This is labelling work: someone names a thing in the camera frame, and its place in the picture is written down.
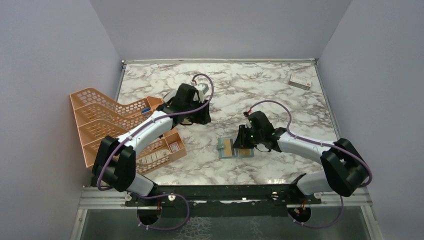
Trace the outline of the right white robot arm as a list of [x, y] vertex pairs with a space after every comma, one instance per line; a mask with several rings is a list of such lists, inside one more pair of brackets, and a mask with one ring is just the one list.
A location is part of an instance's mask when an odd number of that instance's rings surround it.
[[268, 152], [295, 154], [322, 166], [322, 171], [302, 174], [290, 184], [288, 196], [296, 204], [321, 192], [349, 197], [371, 178], [358, 151], [345, 138], [336, 142], [307, 139], [288, 128], [275, 128], [261, 111], [246, 113], [245, 116], [248, 124], [239, 125], [233, 148], [254, 149], [263, 145]]

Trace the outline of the gold credit card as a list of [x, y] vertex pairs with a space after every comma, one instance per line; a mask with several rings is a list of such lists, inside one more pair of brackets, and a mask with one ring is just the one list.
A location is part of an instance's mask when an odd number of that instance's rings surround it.
[[233, 158], [236, 157], [236, 152], [233, 148], [233, 138], [223, 138], [222, 139], [222, 144], [224, 146], [224, 148], [222, 149], [222, 156], [224, 158]]
[[253, 150], [252, 149], [239, 149], [238, 150], [238, 155], [241, 158], [250, 158], [254, 155]]

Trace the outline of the peach plastic file organizer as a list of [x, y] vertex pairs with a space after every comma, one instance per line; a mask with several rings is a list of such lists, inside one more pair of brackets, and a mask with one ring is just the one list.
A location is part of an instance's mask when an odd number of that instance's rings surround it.
[[[94, 88], [70, 94], [75, 122], [87, 168], [91, 169], [106, 136], [118, 137], [147, 120], [162, 99], [148, 96], [121, 104]], [[187, 155], [181, 136], [174, 128], [163, 133], [136, 157], [136, 172], [148, 174]]]

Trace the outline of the green card holder wallet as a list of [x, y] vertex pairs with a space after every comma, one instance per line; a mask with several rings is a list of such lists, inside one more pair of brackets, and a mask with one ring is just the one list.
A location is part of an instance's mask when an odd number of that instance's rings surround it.
[[253, 149], [233, 148], [234, 137], [220, 137], [217, 140], [216, 150], [219, 159], [243, 159], [253, 158]]

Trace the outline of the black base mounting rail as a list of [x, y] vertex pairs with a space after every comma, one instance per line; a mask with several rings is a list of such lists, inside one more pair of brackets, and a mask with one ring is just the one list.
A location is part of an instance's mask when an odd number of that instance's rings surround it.
[[125, 206], [148, 217], [286, 217], [289, 208], [321, 203], [314, 195], [296, 193], [290, 184], [159, 185], [149, 196], [131, 193]]

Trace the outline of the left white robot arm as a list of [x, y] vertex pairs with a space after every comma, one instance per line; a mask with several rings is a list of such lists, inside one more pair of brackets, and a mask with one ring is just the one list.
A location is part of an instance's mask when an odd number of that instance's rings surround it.
[[92, 167], [93, 175], [108, 185], [99, 189], [132, 192], [138, 194], [144, 205], [155, 203], [155, 183], [137, 173], [136, 158], [154, 140], [185, 119], [196, 124], [209, 123], [209, 100], [205, 97], [208, 91], [205, 83], [183, 83], [170, 102], [158, 105], [152, 115], [135, 128], [118, 137], [104, 137]]

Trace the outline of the white red small box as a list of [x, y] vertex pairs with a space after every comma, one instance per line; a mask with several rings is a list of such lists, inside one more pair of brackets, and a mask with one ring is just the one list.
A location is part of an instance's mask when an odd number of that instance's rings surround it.
[[312, 86], [312, 81], [309, 78], [291, 74], [288, 84], [299, 89], [309, 90]]

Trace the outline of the silver card stack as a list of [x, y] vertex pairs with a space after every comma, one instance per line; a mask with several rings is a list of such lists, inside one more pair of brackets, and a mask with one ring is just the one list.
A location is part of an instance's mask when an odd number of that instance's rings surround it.
[[175, 89], [172, 89], [170, 92], [165, 94], [165, 96], [162, 98], [162, 101], [164, 103], [169, 103], [176, 96], [176, 93], [177, 91]]

